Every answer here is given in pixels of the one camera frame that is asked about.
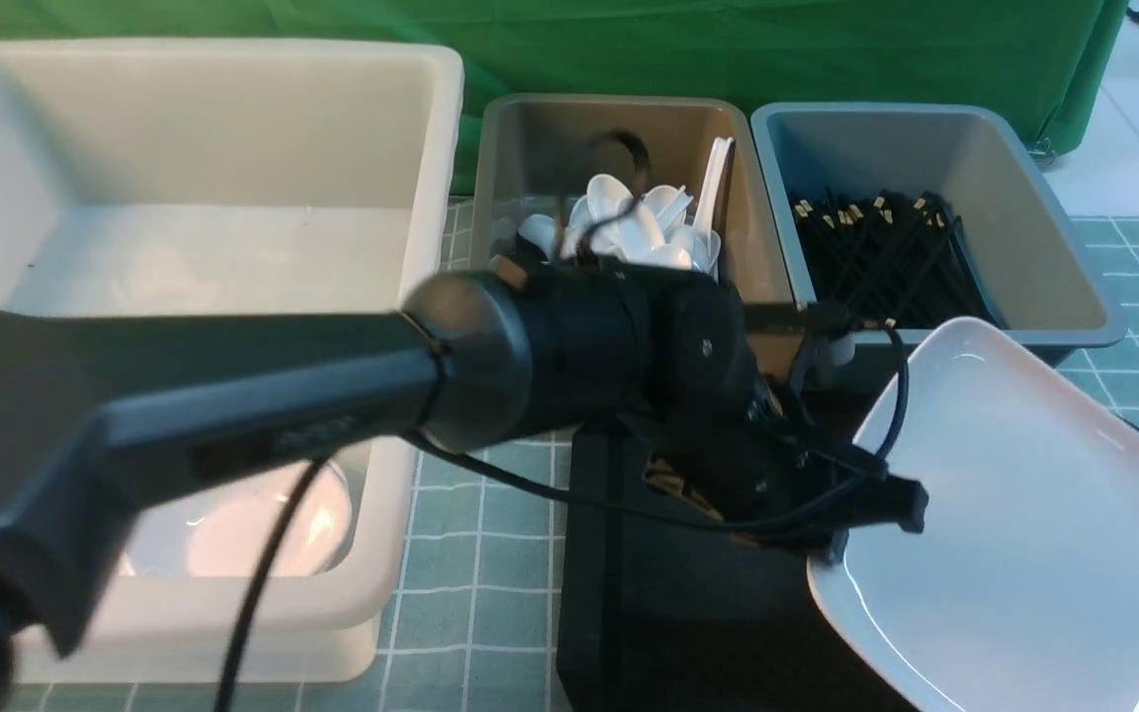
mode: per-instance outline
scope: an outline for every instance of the white ceramic plate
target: white ceramic plate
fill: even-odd
[[[890,464],[929,491],[925,533],[855,530],[809,564],[828,622],[923,712],[1139,712],[1139,433],[980,320],[910,369]]]

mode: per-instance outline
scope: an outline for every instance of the green tablecloth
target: green tablecloth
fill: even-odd
[[[993,108],[1058,153],[1088,125],[1126,0],[0,0],[0,40],[420,41],[465,57],[457,191],[514,91],[901,100]]]

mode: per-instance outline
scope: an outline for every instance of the green grid mat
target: green grid mat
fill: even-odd
[[[446,220],[443,267],[468,262],[472,205]],[[1076,218],[1096,267],[1124,304],[1130,337],[1059,366],[1085,393],[1139,425],[1139,220]],[[566,486],[570,442],[518,441],[484,459]],[[245,686],[249,712],[560,712],[552,670],[565,509],[424,457],[416,469],[399,588],[376,662],[342,685]],[[190,712],[212,686],[24,686],[13,711]]]

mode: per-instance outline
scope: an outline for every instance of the robotic arm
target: robotic arm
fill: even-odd
[[[919,532],[920,483],[797,401],[810,355],[851,326],[700,272],[521,255],[435,275],[387,314],[0,311],[0,704],[13,635],[43,625],[71,654],[141,510],[376,436],[461,453],[617,418],[700,529],[835,558],[850,527]],[[757,333],[804,344],[788,384],[760,374]]]

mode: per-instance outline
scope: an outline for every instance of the white plastic bin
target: white plastic bin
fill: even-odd
[[[0,43],[0,308],[388,310],[437,269],[461,87],[440,47]],[[338,460],[355,543],[328,572],[271,582],[244,680],[371,663],[415,452],[377,441]],[[118,576],[68,662],[40,631],[19,636],[22,680],[212,681],[244,583]]]

